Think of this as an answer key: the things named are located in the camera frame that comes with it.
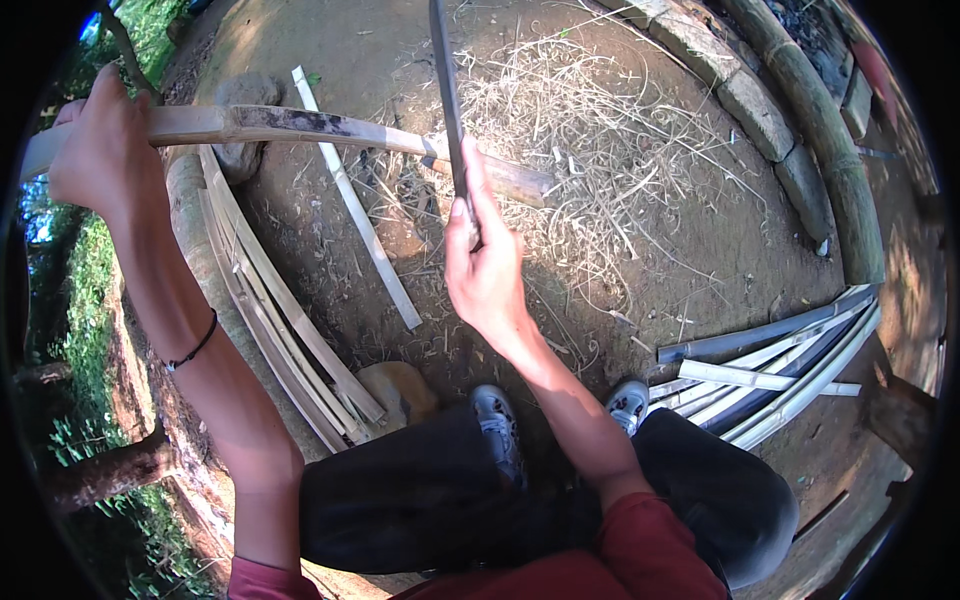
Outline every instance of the dry grass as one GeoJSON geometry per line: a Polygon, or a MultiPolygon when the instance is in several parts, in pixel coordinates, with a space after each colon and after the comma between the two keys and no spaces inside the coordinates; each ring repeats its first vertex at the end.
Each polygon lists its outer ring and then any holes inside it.
{"type": "MultiPolygon", "coordinates": [[[[546,209],[500,199],[501,209],[523,234],[528,257],[562,275],[569,293],[601,312],[635,318],[621,274],[634,260],[643,269],[655,265],[657,275],[700,278],[722,288],[708,256],[697,256],[700,264],[693,265],[669,250],[671,236],[683,235],[682,215],[690,214],[684,208],[720,211],[749,196],[767,211],[715,155],[728,153],[728,161],[739,162],[729,136],[714,131],[702,105],[673,106],[645,62],[643,72],[634,73],[560,35],[508,44],[486,59],[467,49],[457,59],[465,130],[481,140],[484,152],[556,178],[546,209]]],[[[435,104],[428,108],[439,110],[435,104]]],[[[383,205],[372,214],[391,205],[423,222],[416,206],[424,195],[435,195],[446,212],[452,198],[447,178],[396,154],[374,160],[387,174],[383,179],[396,185],[377,186],[383,205]]],[[[431,255],[424,267],[441,260],[431,255]]]]}

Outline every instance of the sneaker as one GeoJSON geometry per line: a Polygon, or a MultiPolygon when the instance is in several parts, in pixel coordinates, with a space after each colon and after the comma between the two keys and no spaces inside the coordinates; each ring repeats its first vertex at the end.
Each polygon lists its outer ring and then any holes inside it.
{"type": "Polygon", "coordinates": [[[514,485],[525,489],[527,481],[520,458],[520,438],[506,393],[495,385],[478,386],[470,393],[470,405],[480,421],[480,430],[490,443],[496,467],[514,485]]]}
{"type": "Polygon", "coordinates": [[[632,438],[650,408],[650,389],[642,381],[626,381],[616,386],[607,400],[607,411],[628,438],[632,438]]]}

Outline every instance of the right hand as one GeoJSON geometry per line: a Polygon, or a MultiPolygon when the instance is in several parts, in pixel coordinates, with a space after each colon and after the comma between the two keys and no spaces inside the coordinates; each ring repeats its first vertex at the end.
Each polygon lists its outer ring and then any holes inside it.
{"type": "Polygon", "coordinates": [[[73,131],[50,165],[51,200],[86,206],[114,225],[169,224],[163,164],[147,141],[149,94],[131,101],[119,69],[100,70],[88,99],[60,110],[73,131]]]}
{"type": "Polygon", "coordinates": [[[462,198],[453,201],[446,225],[446,289],[460,318],[506,358],[522,343],[533,320],[523,297],[523,238],[500,218],[476,140],[465,137],[467,187],[483,246],[471,252],[470,221],[462,198]]]}

